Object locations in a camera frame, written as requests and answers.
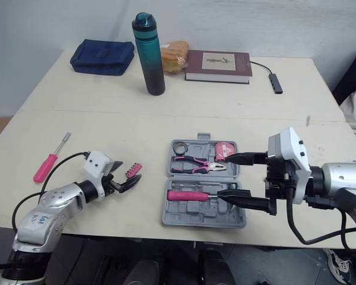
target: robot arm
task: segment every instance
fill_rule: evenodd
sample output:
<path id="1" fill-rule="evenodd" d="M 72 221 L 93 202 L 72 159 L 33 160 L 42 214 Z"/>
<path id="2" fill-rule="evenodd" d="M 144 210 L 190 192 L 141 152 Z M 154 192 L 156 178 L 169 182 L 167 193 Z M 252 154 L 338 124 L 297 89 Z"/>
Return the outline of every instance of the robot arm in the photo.
<path id="1" fill-rule="evenodd" d="M 287 200 L 290 228 L 305 244 L 325 237 L 304 240 L 295 228 L 292 204 L 301 204 L 305 200 L 314 208 L 337 208 L 356 222 L 356 162 L 309 166 L 303 141 L 292 128 L 270 137 L 266 153 L 237 153 L 227 157 L 226 161 L 239 165 L 266 164 L 266 198 L 251 197 L 248 190 L 241 190 L 247 191 L 248 197 L 239 194 L 238 197 L 222 198 L 239 207 L 263 210 L 272 215 L 276 214 L 276 199 Z M 341 231 L 332 233 L 329 238 L 337 234 Z"/>
<path id="2" fill-rule="evenodd" d="M 140 180 L 141 175 L 136 175 L 123 184 L 112 181 L 110 172 L 121 164 L 93 151 L 84 165 L 85 181 L 45 192 L 18 227 L 0 285 L 44 284 L 47 263 L 66 223 L 89 202 L 101 201 L 114 191 L 123 193 Z"/>

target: black cable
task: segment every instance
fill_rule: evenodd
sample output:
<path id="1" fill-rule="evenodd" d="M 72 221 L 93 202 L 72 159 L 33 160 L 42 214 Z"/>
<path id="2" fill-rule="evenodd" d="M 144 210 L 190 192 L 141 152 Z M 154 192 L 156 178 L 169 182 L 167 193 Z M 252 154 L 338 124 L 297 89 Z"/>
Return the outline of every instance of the black cable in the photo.
<path id="1" fill-rule="evenodd" d="M 66 285 L 66 284 L 67 284 L 67 281 L 69 281 L 70 276 L 71 276 L 72 272 L 74 271 L 75 266 L 77 265 L 78 260 L 80 259 L 81 255 L 82 255 L 83 249 L 84 249 L 84 247 L 85 247 L 85 242 L 86 242 L 86 239 L 83 240 L 83 243 L 82 243 L 81 249 L 80 249 L 80 251 L 79 251 L 79 254 L 78 254 L 78 256 L 77 256 L 77 258 L 76 258 L 74 264 L 72 265 L 69 274 L 67 274 L 67 277 L 66 277 L 65 282 L 63 283 L 63 285 Z"/>
<path id="2" fill-rule="evenodd" d="M 17 214 L 17 211 L 19 209 L 19 207 L 25 202 L 27 201 L 28 199 L 34 197 L 34 196 L 37 196 L 39 195 L 40 198 L 38 199 L 38 202 L 40 202 L 40 199 L 41 199 L 41 196 L 45 193 L 45 188 L 46 188 L 46 185 L 50 179 L 50 177 L 52 177 L 54 171 L 59 167 L 61 166 L 62 164 L 64 164 L 65 162 L 67 162 L 68 160 L 72 159 L 73 157 L 76 157 L 76 156 L 85 156 L 85 157 L 88 157 L 90 155 L 89 152 L 82 152 L 82 153 L 75 153 L 65 159 L 63 159 L 60 163 L 58 163 L 53 169 L 52 171 L 50 171 L 49 175 L 47 176 L 47 178 L 45 179 L 45 182 L 43 183 L 42 185 L 42 189 L 41 189 L 41 192 L 38 192 L 38 193 L 34 193 L 34 194 L 31 194 L 29 196 L 26 196 L 24 199 L 22 199 L 18 204 L 17 206 L 14 208 L 13 210 L 13 213 L 12 213 L 12 227 L 13 227 L 13 230 L 15 233 L 17 233 L 17 227 L 16 227 L 16 214 Z"/>
<path id="3" fill-rule="evenodd" d="M 24 199 L 22 199 L 22 200 L 17 204 L 17 206 L 14 208 L 13 213 L 12 213 L 12 227 L 13 227 L 13 230 L 14 230 L 15 233 L 17 233 L 16 214 L 17 214 L 17 211 L 18 211 L 19 207 L 20 207 L 25 201 L 27 201 L 28 199 L 30 199 L 30 198 L 32 198 L 32 197 L 34 197 L 34 196 L 38 196 L 38 195 L 40 195 L 40 194 L 41 194 L 41 192 L 37 192 L 37 193 L 33 193 L 33 194 L 29 195 L 29 196 L 26 196 L 26 197 L 25 197 Z"/>
<path id="4" fill-rule="evenodd" d="M 86 157 L 88 157 L 88 155 L 89 155 L 88 152 L 75 153 L 75 154 L 73 154 L 73 155 L 71 155 L 71 156 L 69 156 L 69 157 L 66 157 L 66 158 L 63 159 L 60 163 L 58 163 L 58 164 L 52 169 L 52 171 L 50 171 L 49 175 L 48 175 L 47 178 L 45 179 L 45 182 L 44 182 L 43 185 L 42 185 L 42 189 L 41 189 L 41 192 L 40 192 L 40 198 L 38 199 L 38 202 L 40 202 L 41 196 L 45 193 L 45 188 L 46 188 L 46 185 L 47 185 L 47 183 L 48 183 L 50 177 L 52 177 L 54 171 L 56 171 L 59 166 L 61 166 L 62 164 L 64 164 L 65 162 L 67 162 L 68 160 L 70 160 L 70 159 L 72 159 L 72 158 L 74 158 L 74 157 L 76 157 L 76 156 L 86 156 Z"/>
<path id="5" fill-rule="evenodd" d="M 342 214 L 342 227 L 340 231 L 342 232 L 340 235 L 340 238 L 342 240 L 342 245 L 344 246 L 345 249 L 350 249 L 347 245 L 347 241 L 345 240 L 345 227 L 347 225 L 347 215 L 345 214 L 345 211 L 342 211 L 338 209 L 340 213 Z"/>
<path id="6" fill-rule="evenodd" d="M 317 243 L 317 242 L 321 242 L 323 240 L 329 239 L 329 238 L 333 238 L 334 236 L 338 236 L 342 234 L 341 230 L 337 230 L 335 232 L 332 233 L 328 233 L 324 236 L 319 236 L 315 239 L 310 239 L 310 240 L 305 240 L 302 235 L 300 234 L 300 232 L 298 231 L 298 229 L 295 227 L 294 224 L 294 219 L 293 219 L 293 193 L 294 193 L 294 188 L 293 187 L 289 187 L 287 189 L 287 197 L 286 197 L 286 212 L 287 212 L 287 222 L 289 224 L 290 229 L 293 231 L 293 233 L 295 234 L 295 236 L 299 239 L 299 241 L 301 243 L 303 243 L 304 245 L 312 245 L 313 243 Z M 350 229 L 345 229 L 345 233 L 352 233 L 352 232 L 356 232 L 356 227 L 350 228 Z"/>
<path id="7" fill-rule="evenodd" d="M 347 226 L 347 215 L 345 214 L 345 211 L 341 210 L 341 209 L 338 209 L 340 211 L 340 213 L 342 214 L 342 226 L 341 226 L 341 240 L 342 240 L 342 244 L 343 244 L 343 247 L 349 251 L 349 252 L 352 252 L 352 253 L 355 253 L 356 254 L 356 249 L 351 249 L 349 248 L 349 246 L 347 245 L 347 240 L 345 238 L 345 233 L 346 233 L 346 230 L 345 230 L 345 227 Z"/>
<path id="8" fill-rule="evenodd" d="M 261 67 L 264 67 L 264 68 L 266 68 L 266 69 L 269 71 L 270 74 L 273 74 L 273 72 L 271 71 L 271 69 L 270 69 L 269 67 L 267 67 L 267 66 L 264 66 L 264 64 L 259 64 L 259 63 L 254 62 L 254 61 L 250 61 L 250 63 L 251 63 L 251 64 L 259 65 L 259 66 L 261 66 Z"/>

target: pink tape measure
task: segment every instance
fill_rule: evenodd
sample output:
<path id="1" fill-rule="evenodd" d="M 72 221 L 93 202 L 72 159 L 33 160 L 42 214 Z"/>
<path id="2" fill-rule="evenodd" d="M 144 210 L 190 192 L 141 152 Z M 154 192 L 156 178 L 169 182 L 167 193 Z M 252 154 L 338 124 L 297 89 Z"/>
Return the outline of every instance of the pink tape measure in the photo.
<path id="1" fill-rule="evenodd" d="M 225 160 L 227 156 L 236 153 L 235 146 L 229 142 L 219 142 L 215 145 L 216 156 L 215 160 Z"/>

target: bread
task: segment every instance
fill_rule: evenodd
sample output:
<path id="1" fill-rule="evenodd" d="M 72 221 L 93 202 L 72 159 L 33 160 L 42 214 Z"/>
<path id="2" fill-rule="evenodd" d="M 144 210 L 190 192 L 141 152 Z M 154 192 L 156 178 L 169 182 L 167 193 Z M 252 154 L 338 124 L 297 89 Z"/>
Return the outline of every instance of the bread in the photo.
<path id="1" fill-rule="evenodd" d="M 162 67 L 164 72 L 179 73 L 186 64 L 189 45 L 182 41 L 169 43 L 168 47 L 161 48 Z"/>

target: book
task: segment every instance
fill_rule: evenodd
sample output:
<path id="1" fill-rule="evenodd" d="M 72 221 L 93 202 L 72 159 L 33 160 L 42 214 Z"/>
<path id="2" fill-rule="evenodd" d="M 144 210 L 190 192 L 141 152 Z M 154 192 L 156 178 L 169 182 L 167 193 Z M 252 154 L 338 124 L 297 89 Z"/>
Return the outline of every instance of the book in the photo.
<path id="1" fill-rule="evenodd" d="M 185 80 L 249 84 L 249 53 L 189 50 Z"/>

